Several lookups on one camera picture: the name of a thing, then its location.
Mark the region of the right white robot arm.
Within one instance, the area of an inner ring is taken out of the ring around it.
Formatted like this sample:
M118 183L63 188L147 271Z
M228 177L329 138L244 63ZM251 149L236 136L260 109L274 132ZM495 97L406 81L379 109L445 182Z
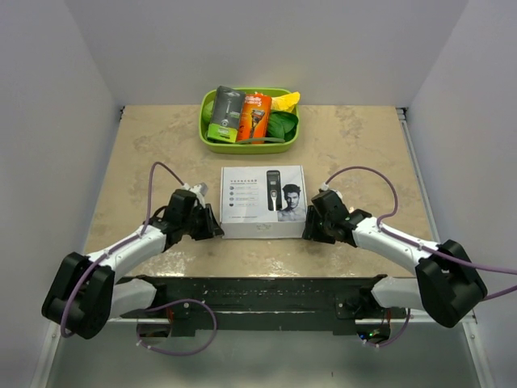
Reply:
M422 310L439 325L454 327L488 294L464 248L384 227L362 209L348 211L334 190L319 192L308 207L303 239L345 243L373 252L411 273L410 278L376 276L351 304L371 318L387 309Z

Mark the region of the white clipper kit box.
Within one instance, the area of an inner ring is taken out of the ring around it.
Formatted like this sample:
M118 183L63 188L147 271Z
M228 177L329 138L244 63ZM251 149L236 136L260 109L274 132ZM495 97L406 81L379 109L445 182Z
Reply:
M220 225L224 238L301 238L306 213L303 167L221 169Z

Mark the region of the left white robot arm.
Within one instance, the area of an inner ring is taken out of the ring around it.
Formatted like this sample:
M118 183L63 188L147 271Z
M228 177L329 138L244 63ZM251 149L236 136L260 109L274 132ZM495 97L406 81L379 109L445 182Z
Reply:
M61 327L64 337L96 336L111 318L134 310L149 317L162 315L167 297L150 281L121 279L148 259L169 250L188 236L200 241L223 235L212 207L205 201L207 187L183 185L168 205L126 238L89 255L68 254L57 270L41 307L41 314Z

